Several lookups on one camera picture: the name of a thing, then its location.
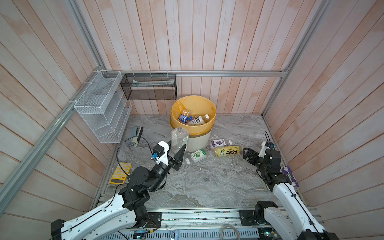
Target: black wire mesh basket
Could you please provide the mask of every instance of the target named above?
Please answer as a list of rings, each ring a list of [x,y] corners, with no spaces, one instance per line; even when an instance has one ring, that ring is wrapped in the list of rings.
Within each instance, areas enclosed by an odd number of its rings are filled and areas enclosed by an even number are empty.
[[[176,100],[176,75],[124,74],[121,87],[128,100]]]

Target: metal base plate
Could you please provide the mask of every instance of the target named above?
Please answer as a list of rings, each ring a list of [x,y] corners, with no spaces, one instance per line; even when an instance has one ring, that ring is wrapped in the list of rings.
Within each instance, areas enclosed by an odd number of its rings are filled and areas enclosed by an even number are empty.
[[[242,226],[255,226],[258,225],[253,215],[254,210],[240,210],[240,221]]]
[[[260,237],[257,228],[240,228],[237,229],[241,239],[254,240]],[[156,230],[153,233],[146,234],[146,239],[151,240],[169,240],[171,231],[177,231],[179,234],[179,240],[220,240],[221,229],[170,229],[170,230]],[[142,231],[121,230],[120,231],[128,240],[135,239],[135,233],[142,233]],[[104,239],[124,239],[120,233],[113,233],[105,236]],[[230,228],[226,228],[223,231],[223,239],[236,240],[237,236],[235,231]]]
[[[160,228],[161,227],[161,212],[149,212],[149,221],[148,228]]]

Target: plastic bottle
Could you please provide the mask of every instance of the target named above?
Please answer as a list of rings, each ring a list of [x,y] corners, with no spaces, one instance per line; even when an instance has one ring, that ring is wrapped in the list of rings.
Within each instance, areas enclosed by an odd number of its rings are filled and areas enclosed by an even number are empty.
[[[182,127],[173,129],[170,133],[171,149],[178,150],[184,144],[187,144],[189,138],[189,132]]]
[[[184,154],[184,160],[198,162],[209,156],[213,157],[227,157],[232,155],[242,154],[243,147],[240,146],[226,146],[226,147],[217,147],[210,148],[209,146],[199,149],[196,152]]]
[[[190,115],[190,112],[187,109],[184,109],[179,116],[179,121],[184,124],[187,124],[189,121],[193,119],[193,117],[189,115]]]
[[[216,139],[216,140],[211,140],[209,142],[209,146],[211,148],[231,146],[231,145],[232,145],[232,141],[231,140],[225,140],[225,139]]]
[[[188,125],[197,126],[197,125],[203,125],[209,121],[208,114],[204,116],[194,115],[192,121],[188,123]]]
[[[226,157],[232,155],[242,154],[243,147],[240,146],[225,146],[217,147],[214,149],[216,157]]]

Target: purple tag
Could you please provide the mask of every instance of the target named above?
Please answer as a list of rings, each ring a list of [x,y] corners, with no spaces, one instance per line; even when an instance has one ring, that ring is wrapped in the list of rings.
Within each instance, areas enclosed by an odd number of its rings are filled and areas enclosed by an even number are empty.
[[[290,166],[287,165],[287,166],[281,167],[281,173],[286,175],[291,180],[292,186],[294,186],[294,187],[299,186],[299,183],[296,181],[295,177],[293,176],[293,173],[292,173]]]

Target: white wire mesh rack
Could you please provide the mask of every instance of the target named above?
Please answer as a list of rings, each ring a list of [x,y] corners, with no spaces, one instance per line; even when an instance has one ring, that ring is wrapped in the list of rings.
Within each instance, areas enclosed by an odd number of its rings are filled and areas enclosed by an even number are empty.
[[[104,114],[122,80],[119,71],[99,71],[74,105],[81,114]]]
[[[116,92],[121,81],[118,71],[100,71],[75,105],[82,119],[101,143],[119,143],[132,111],[126,108],[123,91]]]

